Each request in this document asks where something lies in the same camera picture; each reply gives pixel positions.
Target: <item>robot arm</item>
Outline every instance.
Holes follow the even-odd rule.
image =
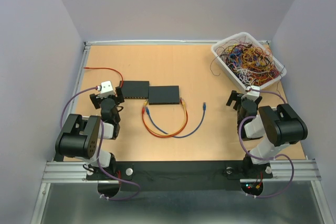
[[[116,139],[120,129],[120,116],[117,106],[124,102],[121,88],[116,88],[116,94],[110,81],[98,86],[100,94],[91,94],[90,99],[96,109],[101,108],[100,116],[82,117],[70,114],[56,140],[56,153],[75,157],[91,166],[97,164],[97,139],[101,136],[100,121],[103,120],[105,139]],[[99,162],[102,167],[109,167],[113,173],[116,169],[116,159],[113,154],[100,150]]]
[[[252,86],[252,89],[259,90],[259,87]],[[261,97],[257,91],[249,91],[244,95],[232,91],[227,106],[230,106],[232,101],[236,101],[234,109],[237,110],[238,127],[244,118],[256,117],[243,125],[241,136],[244,141],[259,139],[266,134],[264,139],[250,151],[254,156],[274,157],[290,144],[296,144],[307,138],[306,124],[289,104],[280,104],[276,108],[270,106],[258,108]],[[253,164],[268,162],[255,158],[251,158],[251,160]]]
[[[307,138],[306,124],[289,104],[280,104],[274,109],[263,106],[259,108],[259,114],[244,126],[248,138],[263,136],[266,133],[264,139],[250,151],[252,155],[261,158],[274,157],[290,144]],[[251,159],[253,164],[268,162]]]

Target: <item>red cable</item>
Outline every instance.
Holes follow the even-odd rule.
[[[114,71],[114,72],[117,72],[117,73],[120,75],[120,77],[121,77],[121,84],[120,84],[120,87],[121,87],[121,88],[122,88],[122,86],[123,86],[123,84],[124,84],[124,78],[123,78],[121,72],[119,72],[119,71],[116,70],[116,69],[113,69],[113,68],[89,68],[89,67],[84,67],[84,69],[108,69],[108,70],[112,70],[112,71]]]

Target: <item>bundle of colored wires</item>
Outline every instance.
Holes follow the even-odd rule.
[[[245,86],[261,86],[281,74],[270,50],[264,51],[252,43],[239,41],[234,45],[219,47],[217,54]]]
[[[181,133],[181,132],[184,130],[184,128],[186,127],[186,125],[187,125],[187,123],[188,123],[188,112],[187,112],[187,109],[186,109],[185,101],[184,101],[182,98],[180,99],[180,103],[181,103],[182,108],[183,108],[183,110],[184,110],[184,120],[183,120],[183,124],[182,124],[181,128],[180,128],[178,131],[176,131],[176,132],[174,132],[174,133],[172,133],[172,134],[167,134],[167,133],[166,133],[166,134],[161,134],[161,133],[155,132],[154,130],[150,129],[150,128],[147,126],[146,121],[145,121],[145,119],[144,119],[144,114],[145,114],[145,110],[146,110],[147,103],[148,103],[148,101],[145,101],[145,103],[143,104],[143,107],[142,107],[142,111],[141,111],[141,114],[142,114],[142,122],[143,122],[145,128],[147,129],[147,131],[148,131],[149,133],[151,133],[153,136],[156,136],[156,137],[159,137],[159,138],[174,137],[175,135],[178,135],[179,133]]]

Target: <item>white wall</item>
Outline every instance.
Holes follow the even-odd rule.
[[[287,68],[286,96],[308,126],[304,151],[317,160],[336,220],[335,32],[335,0],[295,0],[271,47]]]
[[[271,39],[294,0],[63,0],[85,41]]]
[[[30,223],[82,39],[61,0],[0,6],[0,223]]]

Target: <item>screw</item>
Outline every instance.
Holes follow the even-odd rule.
[[[267,166],[266,169],[265,169],[265,172],[267,174],[271,174],[272,173],[272,168],[270,166]]]
[[[230,175],[230,174],[232,174],[232,173],[233,173],[233,169],[232,169],[232,167],[228,167],[228,168],[226,168],[226,174]]]
[[[126,175],[131,176],[133,174],[133,169],[132,168],[127,168],[126,169]]]

